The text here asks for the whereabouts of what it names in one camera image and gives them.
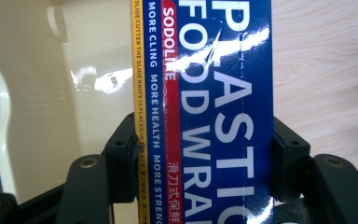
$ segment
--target red stripe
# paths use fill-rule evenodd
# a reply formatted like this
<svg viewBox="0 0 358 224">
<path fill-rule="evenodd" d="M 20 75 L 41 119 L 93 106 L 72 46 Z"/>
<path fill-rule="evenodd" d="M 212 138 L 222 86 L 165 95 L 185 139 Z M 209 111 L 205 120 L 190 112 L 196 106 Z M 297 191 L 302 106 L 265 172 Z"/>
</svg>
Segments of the red stripe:
<svg viewBox="0 0 358 224">
<path fill-rule="evenodd" d="M 167 215 L 169 224 L 177 224 L 184 223 L 181 176 L 181 132 L 179 119 L 180 92 L 178 80 L 179 73 L 176 71 L 176 68 L 169 66 L 169 63 L 174 63 L 177 60 L 178 55 L 176 5 L 171 0 L 162 0 L 161 9 L 165 152 L 167 164 Z"/>
</svg>

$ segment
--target cream plastic bin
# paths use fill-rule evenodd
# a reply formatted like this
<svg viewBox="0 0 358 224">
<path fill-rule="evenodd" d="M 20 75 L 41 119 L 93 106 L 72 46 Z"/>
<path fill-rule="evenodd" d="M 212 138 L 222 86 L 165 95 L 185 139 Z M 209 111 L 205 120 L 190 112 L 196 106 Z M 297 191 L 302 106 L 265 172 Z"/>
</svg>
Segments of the cream plastic bin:
<svg viewBox="0 0 358 224">
<path fill-rule="evenodd" d="M 133 111 L 130 19 L 126 0 L 0 0 L 0 176 L 19 203 Z M 136 223 L 135 204 L 116 215 Z"/>
</svg>

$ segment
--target light wood surface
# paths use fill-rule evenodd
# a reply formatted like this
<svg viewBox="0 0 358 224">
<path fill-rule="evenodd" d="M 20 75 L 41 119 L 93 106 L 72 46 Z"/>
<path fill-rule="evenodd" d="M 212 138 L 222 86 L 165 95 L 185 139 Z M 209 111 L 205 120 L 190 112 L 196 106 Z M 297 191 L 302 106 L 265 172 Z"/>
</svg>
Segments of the light wood surface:
<svg viewBox="0 0 358 224">
<path fill-rule="evenodd" d="M 358 1 L 272 1 L 275 116 L 358 168 Z"/>
</svg>

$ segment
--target box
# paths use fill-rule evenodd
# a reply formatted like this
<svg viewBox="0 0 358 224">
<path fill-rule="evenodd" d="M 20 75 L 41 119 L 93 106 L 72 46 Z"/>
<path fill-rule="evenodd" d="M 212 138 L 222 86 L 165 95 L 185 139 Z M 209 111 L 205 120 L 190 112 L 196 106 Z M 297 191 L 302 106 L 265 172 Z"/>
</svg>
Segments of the box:
<svg viewBox="0 0 358 224">
<path fill-rule="evenodd" d="M 272 223 L 269 0 L 132 0 L 140 223 Z"/>
</svg>

